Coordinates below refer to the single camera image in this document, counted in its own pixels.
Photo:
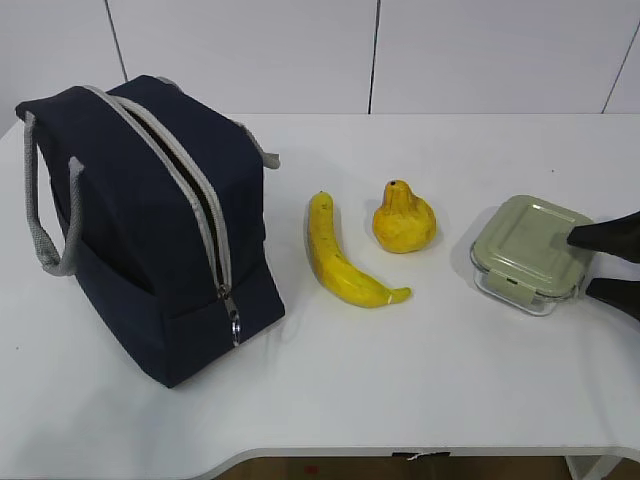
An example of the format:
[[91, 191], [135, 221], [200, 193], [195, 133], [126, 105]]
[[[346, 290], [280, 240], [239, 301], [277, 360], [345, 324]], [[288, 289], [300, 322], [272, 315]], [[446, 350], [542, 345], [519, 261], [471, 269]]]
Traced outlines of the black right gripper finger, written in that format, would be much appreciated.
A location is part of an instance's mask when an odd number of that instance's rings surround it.
[[640, 320], [640, 282], [622, 279], [594, 278], [586, 295]]
[[606, 253], [638, 264], [640, 212], [618, 219], [576, 226], [567, 237], [573, 247]]

